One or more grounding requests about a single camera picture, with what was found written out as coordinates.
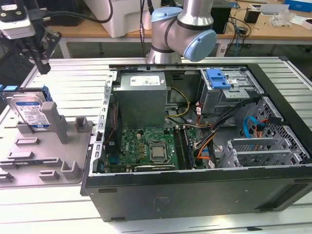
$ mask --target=metal bracket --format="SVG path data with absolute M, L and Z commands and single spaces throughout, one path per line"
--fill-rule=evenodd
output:
M 116 79 L 117 79 L 117 71 L 110 71 L 108 76 L 106 77 L 103 100 L 102 100 L 103 105 L 101 106 L 101 110 L 100 110 L 99 118 L 97 122 L 97 136 L 96 136 L 96 141 L 94 142 L 93 148 L 92 148 L 89 176 L 93 176 L 93 162 L 102 155 L 109 99 L 112 93 L 113 81 Z
M 229 89 L 229 90 L 222 90 L 224 93 L 224 96 L 226 97 L 226 99 L 248 99 L 249 95 L 246 92 L 245 89 Z

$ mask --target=yellow cable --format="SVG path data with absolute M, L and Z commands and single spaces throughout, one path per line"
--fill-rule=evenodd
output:
M 189 103 L 188 99 L 186 98 L 186 96 L 180 90 L 178 90 L 177 88 L 174 88 L 174 87 L 171 87 L 171 89 L 176 90 L 179 94 L 181 94 L 185 98 L 185 100 L 187 102 L 187 108 L 186 108 L 185 112 L 183 112 L 181 114 L 172 115 L 172 116 L 165 116 L 165 117 L 180 117 L 180 116 L 184 116 L 185 114 L 188 113 L 188 111 L 190 109 L 190 103 Z

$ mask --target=wooden desk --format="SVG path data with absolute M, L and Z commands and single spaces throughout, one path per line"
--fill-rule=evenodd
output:
M 239 2 L 241 8 L 247 8 L 250 2 Z M 237 10 L 232 9 L 231 15 L 234 16 Z M 312 18 L 312 13 L 291 11 L 298 16 Z M 246 11 L 242 10 L 236 14 L 236 18 L 244 20 Z M 249 24 L 252 28 L 252 33 L 245 40 L 245 43 L 249 44 L 312 44 L 312 30 L 292 24 L 291 27 L 273 27 L 269 24 L 271 16 L 260 15 L 256 24 Z M 243 23 L 237 22 L 239 26 L 244 26 Z M 83 21 L 76 27 L 65 26 L 51 26 L 54 31 L 61 32 L 63 38 L 60 41 L 60 47 L 64 58 L 70 58 L 67 42 L 140 42 L 139 31 L 128 33 L 124 37 L 111 38 L 107 31 L 99 23 L 91 22 L 89 20 Z M 234 36 L 234 28 L 232 24 L 228 24 L 225 34 L 217 35 L 217 43 L 219 48 L 217 56 L 224 56 L 224 48 L 228 46 Z M 150 42 L 152 37 L 152 31 L 145 31 L 145 41 Z

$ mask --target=white paper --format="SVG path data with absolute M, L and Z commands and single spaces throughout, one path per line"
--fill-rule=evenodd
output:
M 306 19 L 307 18 L 302 17 L 302 16 L 295 16 L 295 17 L 292 18 L 291 23 L 301 25 L 302 22 L 305 21 Z
M 223 151 L 222 145 L 217 146 L 217 149 L 215 149 L 214 151 L 215 152 L 222 152 Z
M 130 78 L 130 86 L 160 85 L 159 76 L 133 76 Z
M 210 168 L 214 169 L 215 168 L 215 164 L 209 160 L 208 165 L 210 166 Z

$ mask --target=blue drive latch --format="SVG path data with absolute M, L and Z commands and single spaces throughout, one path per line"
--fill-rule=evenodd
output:
M 207 80 L 212 89 L 230 89 L 231 85 L 226 80 L 226 76 L 219 69 L 206 69 Z

